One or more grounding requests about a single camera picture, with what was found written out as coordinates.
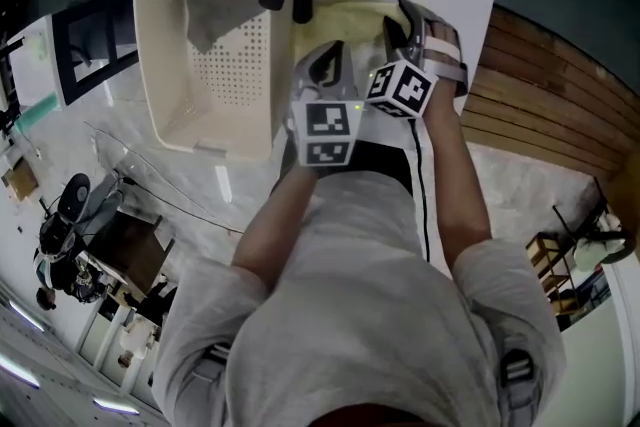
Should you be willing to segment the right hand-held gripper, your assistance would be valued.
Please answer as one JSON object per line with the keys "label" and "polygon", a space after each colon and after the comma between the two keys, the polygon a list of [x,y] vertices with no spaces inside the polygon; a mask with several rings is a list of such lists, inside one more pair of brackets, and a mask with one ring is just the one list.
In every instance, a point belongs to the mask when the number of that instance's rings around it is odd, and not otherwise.
{"label": "right hand-held gripper", "polygon": [[466,96],[468,69],[459,38],[454,45],[432,36],[432,25],[442,22],[425,19],[424,7],[413,1],[398,4],[409,22],[409,35],[406,38],[397,21],[384,17],[386,63],[369,73],[366,103],[394,118],[419,118],[441,81],[456,84],[456,98]]}

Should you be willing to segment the person's grey shirt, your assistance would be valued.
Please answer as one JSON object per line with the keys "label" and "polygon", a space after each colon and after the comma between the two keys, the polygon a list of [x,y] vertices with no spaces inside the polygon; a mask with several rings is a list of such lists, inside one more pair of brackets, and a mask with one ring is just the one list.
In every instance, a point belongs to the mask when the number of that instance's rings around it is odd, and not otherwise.
{"label": "person's grey shirt", "polygon": [[359,404],[443,427],[530,427],[566,356],[525,250],[488,240],[443,274],[413,221],[396,180],[340,173],[318,182],[273,291],[193,261],[153,374],[173,427],[308,427]]}

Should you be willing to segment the person's left forearm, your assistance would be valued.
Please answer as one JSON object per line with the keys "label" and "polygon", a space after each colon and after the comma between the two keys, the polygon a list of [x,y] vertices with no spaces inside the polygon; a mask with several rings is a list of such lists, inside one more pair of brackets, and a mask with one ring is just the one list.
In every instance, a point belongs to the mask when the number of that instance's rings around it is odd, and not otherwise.
{"label": "person's left forearm", "polygon": [[295,164],[250,222],[231,265],[253,273],[272,291],[299,237],[317,181],[311,168]]}

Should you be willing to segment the grey black machine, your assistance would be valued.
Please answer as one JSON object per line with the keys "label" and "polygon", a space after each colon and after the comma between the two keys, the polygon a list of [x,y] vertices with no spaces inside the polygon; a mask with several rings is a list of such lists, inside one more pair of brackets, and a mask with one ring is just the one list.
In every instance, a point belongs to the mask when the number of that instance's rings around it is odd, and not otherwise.
{"label": "grey black machine", "polygon": [[172,297],[161,294],[164,284],[156,279],[174,243],[159,242],[161,218],[122,211],[127,188],[136,185],[116,171],[96,187],[83,173],[69,180],[38,233],[33,266],[41,309],[54,310],[58,292],[81,304],[111,295],[139,313],[168,308]]}

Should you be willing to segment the grey cloth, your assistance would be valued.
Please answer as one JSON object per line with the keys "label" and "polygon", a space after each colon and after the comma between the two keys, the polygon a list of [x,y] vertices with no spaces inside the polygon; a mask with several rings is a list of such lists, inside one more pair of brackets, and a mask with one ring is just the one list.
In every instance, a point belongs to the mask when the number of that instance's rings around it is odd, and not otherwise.
{"label": "grey cloth", "polygon": [[186,0],[187,39],[202,54],[231,30],[262,14],[259,0]]}

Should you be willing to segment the black chair with pale cloth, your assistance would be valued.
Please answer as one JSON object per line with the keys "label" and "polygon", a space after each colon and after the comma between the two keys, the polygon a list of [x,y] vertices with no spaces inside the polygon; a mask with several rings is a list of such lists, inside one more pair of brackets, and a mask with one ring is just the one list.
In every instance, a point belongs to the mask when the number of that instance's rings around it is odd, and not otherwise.
{"label": "black chair with pale cloth", "polygon": [[552,209],[567,233],[560,242],[561,253],[570,255],[579,270],[586,272],[598,265],[612,265],[634,253],[635,236],[610,211],[603,194],[575,230],[569,228],[556,206]]}

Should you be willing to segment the small white black-framed table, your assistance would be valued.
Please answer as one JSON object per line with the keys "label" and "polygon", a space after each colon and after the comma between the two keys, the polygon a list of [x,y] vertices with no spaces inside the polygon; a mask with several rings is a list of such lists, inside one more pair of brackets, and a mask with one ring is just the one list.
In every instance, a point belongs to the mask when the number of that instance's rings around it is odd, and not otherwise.
{"label": "small white black-framed table", "polygon": [[66,108],[138,62],[133,0],[89,0],[36,20],[7,45],[18,101]]}

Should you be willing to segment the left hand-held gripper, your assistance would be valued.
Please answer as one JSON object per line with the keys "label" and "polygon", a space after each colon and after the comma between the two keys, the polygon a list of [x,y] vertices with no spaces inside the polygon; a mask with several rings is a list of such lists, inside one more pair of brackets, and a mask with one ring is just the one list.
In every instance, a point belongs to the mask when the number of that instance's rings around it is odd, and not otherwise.
{"label": "left hand-held gripper", "polygon": [[364,101],[354,83],[350,47],[324,43],[294,67],[290,128],[302,166],[345,166],[357,140]]}

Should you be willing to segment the person's right hand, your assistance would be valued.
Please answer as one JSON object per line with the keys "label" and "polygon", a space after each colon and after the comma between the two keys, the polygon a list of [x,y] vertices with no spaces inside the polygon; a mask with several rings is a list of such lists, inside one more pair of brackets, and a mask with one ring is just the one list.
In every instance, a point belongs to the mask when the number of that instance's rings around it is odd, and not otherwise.
{"label": "person's right hand", "polygon": [[447,24],[434,23],[432,25],[431,33],[433,37],[439,40],[446,41],[454,45],[459,44],[456,30]]}

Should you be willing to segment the wooden slat platform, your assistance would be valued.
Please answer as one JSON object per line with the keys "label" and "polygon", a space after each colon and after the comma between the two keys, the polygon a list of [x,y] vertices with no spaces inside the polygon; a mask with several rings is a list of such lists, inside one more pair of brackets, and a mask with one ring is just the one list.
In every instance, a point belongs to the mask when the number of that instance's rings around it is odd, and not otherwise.
{"label": "wooden slat platform", "polygon": [[495,6],[462,125],[472,143],[607,179],[640,151],[640,96],[564,38]]}

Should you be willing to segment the cream perforated plastic basket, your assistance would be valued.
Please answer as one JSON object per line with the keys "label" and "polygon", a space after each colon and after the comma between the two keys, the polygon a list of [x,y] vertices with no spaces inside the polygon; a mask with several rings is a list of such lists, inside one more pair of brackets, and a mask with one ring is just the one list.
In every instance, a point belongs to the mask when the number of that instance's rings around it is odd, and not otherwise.
{"label": "cream perforated plastic basket", "polygon": [[133,0],[154,132],[168,149],[263,161],[288,109],[292,1],[220,37],[206,54],[187,39],[186,0]]}

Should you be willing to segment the brown square block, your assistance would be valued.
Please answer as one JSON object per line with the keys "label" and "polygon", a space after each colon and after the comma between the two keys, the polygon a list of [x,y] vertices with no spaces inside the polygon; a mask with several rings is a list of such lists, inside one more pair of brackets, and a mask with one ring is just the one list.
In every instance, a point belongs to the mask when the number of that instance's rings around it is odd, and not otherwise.
{"label": "brown square block", "polygon": [[8,169],[1,180],[18,202],[28,198],[39,186],[29,162],[24,158],[17,161],[13,168]]}

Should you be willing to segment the yellow cloth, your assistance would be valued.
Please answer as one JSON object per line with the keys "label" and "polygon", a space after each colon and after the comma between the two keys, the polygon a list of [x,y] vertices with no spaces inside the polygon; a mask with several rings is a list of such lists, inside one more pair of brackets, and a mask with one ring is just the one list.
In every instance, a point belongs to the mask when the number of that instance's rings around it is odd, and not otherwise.
{"label": "yellow cloth", "polygon": [[292,28],[294,61],[334,40],[344,41],[356,52],[384,52],[383,20],[389,17],[399,23],[406,35],[410,23],[397,2],[336,1],[315,6],[312,20]]}

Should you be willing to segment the wooden shelf rack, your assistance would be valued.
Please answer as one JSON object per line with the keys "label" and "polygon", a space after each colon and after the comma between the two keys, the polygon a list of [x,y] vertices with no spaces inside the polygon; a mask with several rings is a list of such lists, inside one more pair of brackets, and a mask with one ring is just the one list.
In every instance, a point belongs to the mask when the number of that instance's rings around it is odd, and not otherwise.
{"label": "wooden shelf rack", "polygon": [[540,232],[531,239],[526,248],[554,314],[569,315],[578,311],[578,294],[557,238]]}

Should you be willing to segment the person's right forearm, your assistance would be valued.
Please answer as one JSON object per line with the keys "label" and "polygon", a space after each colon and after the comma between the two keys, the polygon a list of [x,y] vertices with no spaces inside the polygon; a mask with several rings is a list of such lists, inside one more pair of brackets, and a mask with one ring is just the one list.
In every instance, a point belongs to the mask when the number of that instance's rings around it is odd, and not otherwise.
{"label": "person's right forearm", "polygon": [[454,108],[455,92],[455,83],[439,82],[423,114],[433,151],[438,233],[449,268],[466,249],[492,238],[476,168]]}

